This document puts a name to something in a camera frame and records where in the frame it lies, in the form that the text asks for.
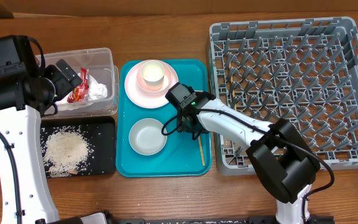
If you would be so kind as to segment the red snack wrapper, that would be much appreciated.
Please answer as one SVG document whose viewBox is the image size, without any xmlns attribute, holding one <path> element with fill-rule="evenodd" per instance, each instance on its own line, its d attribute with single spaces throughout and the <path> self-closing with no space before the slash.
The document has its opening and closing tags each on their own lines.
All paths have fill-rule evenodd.
<svg viewBox="0 0 358 224">
<path fill-rule="evenodd" d="M 86 100 L 89 92 L 89 70 L 81 68 L 80 78 L 81 84 L 78 85 L 67 98 L 68 103 L 82 102 Z"/>
</svg>

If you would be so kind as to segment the wooden chopstick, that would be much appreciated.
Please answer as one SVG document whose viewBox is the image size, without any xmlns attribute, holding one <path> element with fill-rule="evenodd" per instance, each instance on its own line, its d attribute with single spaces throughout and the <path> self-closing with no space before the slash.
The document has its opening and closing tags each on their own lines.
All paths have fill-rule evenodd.
<svg viewBox="0 0 358 224">
<path fill-rule="evenodd" d="M 202 163 L 202 166 L 205 166 L 203 145 L 202 145 L 201 137 L 198 137 L 198 143 L 199 143 L 199 149 L 200 149 L 201 163 Z"/>
<path fill-rule="evenodd" d="M 229 76 L 230 76 L 230 82 L 231 82 L 231 108 L 236 110 L 237 109 L 237 104 L 235 102 L 236 96 L 235 96 L 235 93 L 234 93 L 235 84 L 233 83 L 234 72 L 232 71 L 232 63 L 231 62 L 229 63 L 229 68 L 230 68 Z"/>
</svg>

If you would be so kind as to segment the white napkin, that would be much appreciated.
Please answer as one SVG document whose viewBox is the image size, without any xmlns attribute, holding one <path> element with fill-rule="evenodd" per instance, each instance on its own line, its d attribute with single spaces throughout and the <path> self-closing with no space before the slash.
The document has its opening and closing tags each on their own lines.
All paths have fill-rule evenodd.
<svg viewBox="0 0 358 224">
<path fill-rule="evenodd" d="M 108 89 L 105 84 L 98 83 L 96 79 L 89 75 L 89 92 L 85 101 L 101 100 L 108 96 Z M 57 101 L 58 105 L 66 104 L 68 95 L 62 100 Z"/>
</svg>

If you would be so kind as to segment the grey bowl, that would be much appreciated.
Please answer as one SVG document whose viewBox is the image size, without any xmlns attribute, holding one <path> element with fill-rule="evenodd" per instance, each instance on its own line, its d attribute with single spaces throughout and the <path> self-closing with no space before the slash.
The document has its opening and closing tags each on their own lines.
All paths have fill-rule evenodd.
<svg viewBox="0 0 358 224">
<path fill-rule="evenodd" d="M 167 142 L 162 134 L 163 124 L 153 118 L 136 122 L 129 131 L 129 144 L 138 154 L 151 156 L 160 152 Z"/>
</svg>

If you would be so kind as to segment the pink bowl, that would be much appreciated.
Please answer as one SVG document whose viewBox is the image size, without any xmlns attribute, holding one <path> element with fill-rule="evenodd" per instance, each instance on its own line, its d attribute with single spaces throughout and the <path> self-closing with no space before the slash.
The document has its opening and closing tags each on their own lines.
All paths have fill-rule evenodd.
<svg viewBox="0 0 358 224">
<path fill-rule="evenodd" d="M 136 74 L 136 82 L 137 82 L 138 86 L 142 90 L 149 92 L 149 93 L 158 93 L 158 92 L 164 91 L 170 84 L 170 79 L 171 79 L 170 69 L 162 61 L 158 60 L 165 68 L 165 76 L 163 79 L 163 83 L 159 86 L 149 86 L 148 84 L 146 84 L 144 82 L 144 80 L 142 79 L 142 77 L 140 75 L 140 68 L 146 61 L 149 61 L 149 60 L 144 60 L 141 63 L 139 63 L 139 68 L 138 68 L 137 74 Z"/>
</svg>

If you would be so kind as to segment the pink plate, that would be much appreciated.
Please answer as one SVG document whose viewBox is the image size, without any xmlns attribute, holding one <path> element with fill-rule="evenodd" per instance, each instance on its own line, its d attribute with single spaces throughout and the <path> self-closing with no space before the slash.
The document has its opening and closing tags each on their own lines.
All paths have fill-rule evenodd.
<svg viewBox="0 0 358 224">
<path fill-rule="evenodd" d="M 154 109 L 164 106 L 168 103 L 168 100 L 165 98 L 165 95 L 167 94 L 168 89 L 178 82 L 178 75 L 171 65 L 169 65 L 167 62 L 162 62 L 170 69 L 171 73 L 170 84 L 162 92 L 149 93 L 142 90 L 138 86 L 136 82 L 136 74 L 140 62 L 135 64 L 128 71 L 124 82 L 124 89 L 128 98 L 137 106 L 147 109 Z"/>
</svg>

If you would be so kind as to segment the cream paper cup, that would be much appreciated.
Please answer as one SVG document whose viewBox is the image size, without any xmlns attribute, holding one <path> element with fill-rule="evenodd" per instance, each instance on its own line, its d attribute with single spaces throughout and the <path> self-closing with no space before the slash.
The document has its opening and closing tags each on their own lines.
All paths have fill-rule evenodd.
<svg viewBox="0 0 358 224">
<path fill-rule="evenodd" d="M 141 66 L 140 75 L 149 86 L 159 86 L 163 83 L 165 68 L 159 61 L 149 60 Z"/>
</svg>

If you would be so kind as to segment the white rice pile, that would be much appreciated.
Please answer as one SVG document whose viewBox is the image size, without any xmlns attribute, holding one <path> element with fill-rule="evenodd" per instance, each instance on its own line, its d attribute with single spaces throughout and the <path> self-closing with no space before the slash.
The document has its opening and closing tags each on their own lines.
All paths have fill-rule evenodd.
<svg viewBox="0 0 358 224">
<path fill-rule="evenodd" d="M 41 150 L 47 177 L 78 175 L 89 166 L 94 146 L 81 126 L 41 129 Z"/>
</svg>

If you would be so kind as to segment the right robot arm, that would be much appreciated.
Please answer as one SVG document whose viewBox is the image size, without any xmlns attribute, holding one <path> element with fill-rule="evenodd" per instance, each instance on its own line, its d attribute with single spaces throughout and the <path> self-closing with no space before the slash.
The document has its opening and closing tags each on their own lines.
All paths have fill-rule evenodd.
<svg viewBox="0 0 358 224">
<path fill-rule="evenodd" d="M 245 150 L 261 184 L 277 201 L 277 223 L 309 223 L 311 185 L 321 162 L 287 120 L 250 118 L 206 91 L 172 90 L 167 100 L 177 111 L 178 132 L 193 138 L 214 132 Z"/>
</svg>

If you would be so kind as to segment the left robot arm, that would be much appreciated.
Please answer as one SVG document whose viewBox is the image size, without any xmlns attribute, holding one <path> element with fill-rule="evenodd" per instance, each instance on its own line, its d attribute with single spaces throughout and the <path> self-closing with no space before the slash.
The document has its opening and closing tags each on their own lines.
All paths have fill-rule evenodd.
<svg viewBox="0 0 358 224">
<path fill-rule="evenodd" d="M 81 83 L 64 61 L 0 67 L 0 183 L 2 223 L 54 223 L 58 210 L 48 188 L 40 144 L 45 112 Z"/>
</svg>

